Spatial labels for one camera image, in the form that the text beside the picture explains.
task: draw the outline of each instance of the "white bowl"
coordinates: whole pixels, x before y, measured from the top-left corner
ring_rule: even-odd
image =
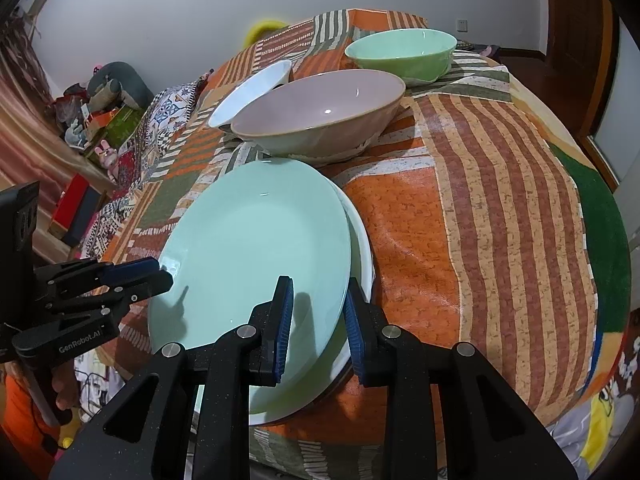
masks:
[[[209,126],[217,128],[223,124],[230,124],[236,114],[249,103],[273,90],[276,86],[289,82],[292,66],[293,63],[290,60],[283,59],[252,75],[218,105],[209,118]]]

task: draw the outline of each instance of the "white wall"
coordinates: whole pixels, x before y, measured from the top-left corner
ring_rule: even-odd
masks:
[[[640,230],[640,155],[629,168],[626,176],[613,194],[625,223],[627,238]]]
[[[640,151],[640,50],[620,21],[620,50],[613,87],[595,141],[620,180]],[[640,188],[640,178],[636,189]]]
[[[540,2],[540,42],[538,49],[546,54],[546,42],[549,35],[549,0],[538,0]]]
[[[258,20],[295,23],[332,9],[405,10],[476,43],[540,47],[540,0],[49,0],[34,48],[60,88],[96,64],[130,63],[153,92],[193,80],[238,52]]]

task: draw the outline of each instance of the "stuffed animal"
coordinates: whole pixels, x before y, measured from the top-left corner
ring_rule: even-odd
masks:
[[[107,63],[101,67],[89,81],[86,91],[89,95],[91,113],[104,110],[104,106],[116,99],[121,100],[134,110],[145,110],[154,95],[131,65],[121,61]],[[99,93],[104,92],[99,102],[91,101]]]
[[[118,152],[112,148],[107,140],[103,139],[99,146],[94,148],[94,152],[98,155],[100,165],[107,170],[107,175],[113,182],[118,181]]]
[[[75,119],[71,126],[66,129],[65,142],[76,150],[84,150],[86,144],[86,131],[78,119]]]

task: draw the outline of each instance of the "bed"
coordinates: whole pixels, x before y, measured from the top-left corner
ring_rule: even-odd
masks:
[[[279,59],[293,62],[294,78],[354,68],[344,56],[352,41],[427,25],[403,12],[324,13],[161,92],[120,150],[120,187],[82,256],[158,257],[204,189],[267,156],[207,126],[247,76]],[[407,92],[375,145],[321,172],[367,227],[374,300],[390,322],[432,344],[473,342],[587,478],[637,402],[640,317],[629,312],[617,206],[560,121],[505,66],[456,51],[444,78]],[[121,328],[99,353],[128,378],[150,356],[146,304]],[[286,420],[252,428],[251,458],[301,478],[378,476],[385,398],[347,374]],[[440,421],[436,409],[445,478]]]

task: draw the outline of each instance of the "bedspread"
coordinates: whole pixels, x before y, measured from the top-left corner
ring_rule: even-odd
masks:
[[[129,191],[133,206],[103,258],[159,257],[204,189],[266,156],[207,126],[247,76],[278,59],[292,60],[294,78],[353,68],[344,49],[357,38],[426,26],[402,12],[339,10],[229,60],[148,180]],[[447,75],[407,92],[374,145],[321,171],[364,221],[374,300],[389,321],[432,344],[471,341],[551,424],[609,381],[628,320],[630,268],[609,189],[536,106],[506,67],[456,51]],[[102,356],[130,376],[149,352],[146,304],[138,304]],[[365,390],[350,378],[287,420],[255,428],[252,458],[304,478],[367,476],[380,467],[385,405],[384,388]],[[436,432],[442,442],[439,413]]]

